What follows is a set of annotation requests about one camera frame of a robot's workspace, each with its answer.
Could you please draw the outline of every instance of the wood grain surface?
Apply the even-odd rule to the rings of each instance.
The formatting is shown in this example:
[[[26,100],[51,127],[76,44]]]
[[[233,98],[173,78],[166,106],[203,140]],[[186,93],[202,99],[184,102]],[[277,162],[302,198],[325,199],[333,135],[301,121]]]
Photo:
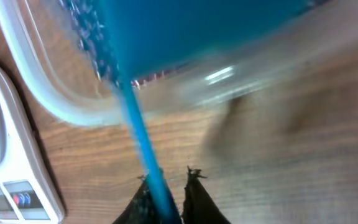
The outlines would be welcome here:
[[[0,65],[39,135],[64,223],[112,223],[142,174],[127,129],[74,128],[50,116],[24,85],[1,30]],[[358,50],[229,108],[172,113],[148,127],[180,209],[189,165],[208,176],[203,185],[232,223],[358,223]]]

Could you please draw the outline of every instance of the plastic container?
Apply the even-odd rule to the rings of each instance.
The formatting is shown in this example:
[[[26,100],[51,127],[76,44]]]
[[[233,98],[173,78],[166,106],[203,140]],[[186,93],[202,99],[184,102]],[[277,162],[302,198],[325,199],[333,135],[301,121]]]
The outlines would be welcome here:
[[[51,114],[76,126],[119,124],[118,103],[54,17],[39,1],[0,0],[0,25],[30,91]],[[358,1],[333,0],[264,39],[150,83],[139,90],[139,100],[146,118],[220,103],[355,45]]]

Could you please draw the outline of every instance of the wooden table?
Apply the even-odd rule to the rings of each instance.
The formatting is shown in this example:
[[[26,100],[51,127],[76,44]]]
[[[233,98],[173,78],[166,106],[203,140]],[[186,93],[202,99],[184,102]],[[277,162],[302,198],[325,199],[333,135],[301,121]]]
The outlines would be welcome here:
[[[123,126],[74,128],[50,116],[21,79],[0,30],[0,66],[21,93],[64,223],[112,223],[140,185]],[[233,223],[358,223],[358,50],[221,109],[150,121],[164,175],[181,209],[186,166]]]

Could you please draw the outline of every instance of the digital scale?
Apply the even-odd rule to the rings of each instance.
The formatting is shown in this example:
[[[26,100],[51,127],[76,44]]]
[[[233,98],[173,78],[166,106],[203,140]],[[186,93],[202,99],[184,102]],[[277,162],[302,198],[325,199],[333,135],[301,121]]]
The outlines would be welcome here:
[[[0,223],[60,223],[63,217],[22,102],[0,69]]]

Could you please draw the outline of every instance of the scale button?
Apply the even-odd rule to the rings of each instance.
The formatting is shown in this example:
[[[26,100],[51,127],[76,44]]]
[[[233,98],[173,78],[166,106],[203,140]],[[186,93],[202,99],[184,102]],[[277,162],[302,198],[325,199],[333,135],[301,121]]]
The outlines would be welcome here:
[[[30,205],[31,204],[31,197],[28,193],[24,194],[24,201],[26,205]]]
[[[19,205],[20,200],[16,194],[13,195],[13,201],[15,202],[16,205]]]
[[[25,203],[25,198],[23,194],[19,194],[19,205],[23,206]]]

